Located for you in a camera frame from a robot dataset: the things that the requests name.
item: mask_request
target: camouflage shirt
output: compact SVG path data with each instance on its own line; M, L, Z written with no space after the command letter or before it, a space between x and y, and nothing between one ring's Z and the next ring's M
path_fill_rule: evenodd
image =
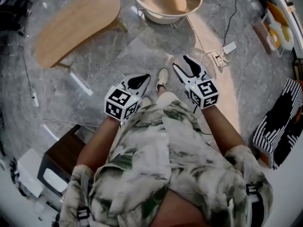
M95 174L74 168L60 226L78 226L83 206L90 209L90 226L149 226L168 189L198 207L211 226L246 226L247 184L258 188L267 219L272 188L248 147L236 146L224 157L205 142L182 102L150 105L122 127Z

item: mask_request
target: wooden tabletop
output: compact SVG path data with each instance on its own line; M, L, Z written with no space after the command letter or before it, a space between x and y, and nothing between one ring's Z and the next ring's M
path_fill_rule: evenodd
M120 0L74 0L62 8L37 38L40 66L49 68L60 62L77 45L112 23L120 8Z

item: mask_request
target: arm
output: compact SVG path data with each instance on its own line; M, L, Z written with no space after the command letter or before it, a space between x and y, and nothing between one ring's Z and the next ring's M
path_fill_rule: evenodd
M94 172L100 166L103 166L119 129L119 125L120 121L108 116L80 152L77 166L86 165Z
M242 137L216 106L201 111L223 156L229 149L238 145L245 145Z

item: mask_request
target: black and white striped bag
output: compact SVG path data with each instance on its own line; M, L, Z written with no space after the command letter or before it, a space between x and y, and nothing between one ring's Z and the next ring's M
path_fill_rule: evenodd
M265 115L253 137L253 145L277 169L298 140L303 119L295 124L295 116L302 107L303 92L300 83L287 79L283 92L274 107Z

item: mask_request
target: marble floor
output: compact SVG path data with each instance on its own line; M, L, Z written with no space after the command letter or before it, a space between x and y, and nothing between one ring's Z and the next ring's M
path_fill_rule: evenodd
M121 0L119 17L127 26L128 33L117 27L77 49L64 59L66 64L71 65L70 70L60 67L42 69L35 59L36 37L44 24L70 1L32 0L32 14L26 21L25 38L10 33L9 49L13 55L1 57L0 106L5 125L1 140L5 152L17 159L29 148L34 148L42 156L55 143L55 139L43 127L44 124L56 137L61 137L73 125L59 119L72 122L73 116L77 116L80 123L98 126L105 117L105 94L111 85L118 83L127 74L151 74L146 95L155 100L157 72L165 67L169 70L167 89L189 103L183 92L184 87L172 71L172 63L184 66L184 54L200 59L211 49L220 51L222 31L234 12L235 2L203 0L202 6L188 16L188 20L174 28L171 25L155 24L145 19L141 12L139 16L134 0ZM203 62L217 80L220 89L218 107L249 143L256 126L279 97L286 79L293 77L292 55L286 52L282 58L278 58L266 54L252 29L252 24L261 14L257 1L238 0L237 10L231 20L231 28L239 36L239 51L233 60L242 70L239 99L239 67L229 64L218 69L208 55L203 58ZM230 41L238 46L233 30L228 32L227 42ZM33 106L29 94L23 56L39 107ZM91 96L79 87L70 71L93 91ZM203 131L209 132L201 113L196 114ZM92 131L83 127L79 132L84 141L91 135ZM212 141L212 136L207 137L207 141Z

